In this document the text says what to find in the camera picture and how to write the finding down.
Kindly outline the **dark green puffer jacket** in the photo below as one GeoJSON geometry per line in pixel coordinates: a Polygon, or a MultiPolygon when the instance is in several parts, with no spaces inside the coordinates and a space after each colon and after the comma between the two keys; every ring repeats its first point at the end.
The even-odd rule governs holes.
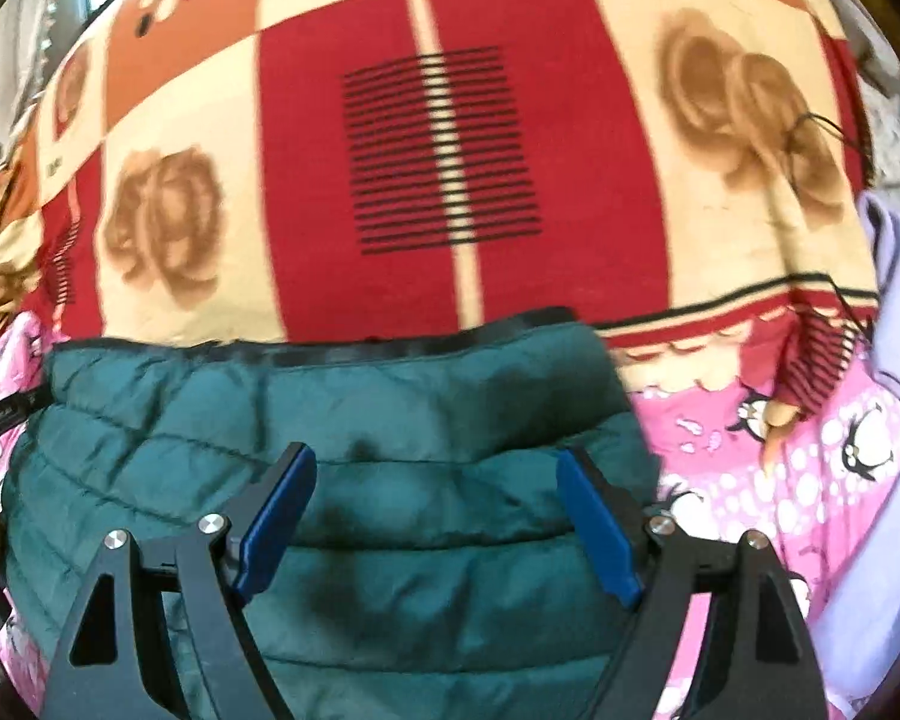
{"type": "Polygon", "coordinates": [[[619,652],[560,504],[560,450],[640,502],[658,463],[564,309],[375,343],[71,341],[4,486],[9,592],[56,647],[102,538],[175,535],[294,442],[315,494],[247,621],[301,718],[575,718],[619,652]]]}

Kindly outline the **pink penguin bed sheet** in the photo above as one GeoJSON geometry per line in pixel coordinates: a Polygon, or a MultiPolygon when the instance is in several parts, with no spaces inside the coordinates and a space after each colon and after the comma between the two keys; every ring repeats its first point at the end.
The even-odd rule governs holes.
{"type": "MultiPolygon", "coordinates": [[[[34,317],[22,316],[0,341],[0,400],[45,383],[55,343],[34,317]]],[[[656,387],[626,392],[645,445],[658,463],[653,499],[670,507],[688,532],[732,539],[751,527],[774,539],[798,572],[798,592],[820,603],[839,567],[857,548],[883,500],[888,481],[860,481],[841,468],[839,450],[850,421],[886,401],[860,358],[824,410],[805,422],[775,461],[764,457],[764,406],[772,382],[730,383],[720,390],[668,394],[656,387]]],[[[0,511],[9,461],[25,427],[0,437],[0,511]]],[[[0,658],[30,706],[45,694],[50,656],[13,616],[0,634],[0,658]]]]}

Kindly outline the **lavender fleece garment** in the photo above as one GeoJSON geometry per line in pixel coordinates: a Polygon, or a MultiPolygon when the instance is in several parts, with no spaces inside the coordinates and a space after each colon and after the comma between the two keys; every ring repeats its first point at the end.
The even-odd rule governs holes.
{"type": "Polygon", "coordinates": [[[888,481],[891,489],[811,622],[834,718],[857,717],[900,657],[900,213],[873,192],[862,193],[857,206],[880,293],[865,367],[888,400],[850,421],[839,460],[850,476],[888,481]]]}

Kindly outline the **red orange rose blanket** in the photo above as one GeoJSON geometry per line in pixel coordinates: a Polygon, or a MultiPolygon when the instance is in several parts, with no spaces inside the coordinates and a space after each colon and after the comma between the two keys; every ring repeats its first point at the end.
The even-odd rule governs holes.
{"type": "Polygon", "coordinates": [[[811,413],[878,312],[827,0],[115,0],[0,171],[0,337],[349,343],[564,305],[811,413]]]}

